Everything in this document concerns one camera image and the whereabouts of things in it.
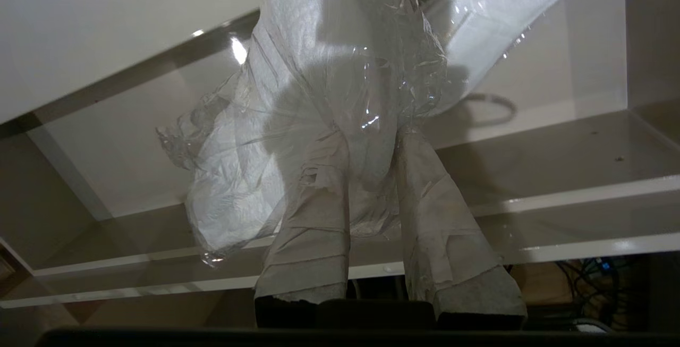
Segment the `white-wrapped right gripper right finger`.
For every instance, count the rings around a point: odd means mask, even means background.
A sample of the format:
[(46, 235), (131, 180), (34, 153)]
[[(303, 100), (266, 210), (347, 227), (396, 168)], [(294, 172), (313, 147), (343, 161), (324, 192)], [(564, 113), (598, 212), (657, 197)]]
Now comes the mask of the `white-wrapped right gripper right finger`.
[(398, 132), (396, 177), (406, 291), (447, 330), (519, 330), (527, 308), (515, 279), (439, 156), (414, 127)]

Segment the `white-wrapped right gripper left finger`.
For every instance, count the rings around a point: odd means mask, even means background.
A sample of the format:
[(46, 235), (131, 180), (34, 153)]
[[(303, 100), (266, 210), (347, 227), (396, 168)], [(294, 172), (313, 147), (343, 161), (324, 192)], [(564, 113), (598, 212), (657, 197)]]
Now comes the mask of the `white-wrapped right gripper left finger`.
[(318, 307), (346, 297), (349, 149), (339, 131), (312, 141), (258, 278), (258, 327), (314, 327)]

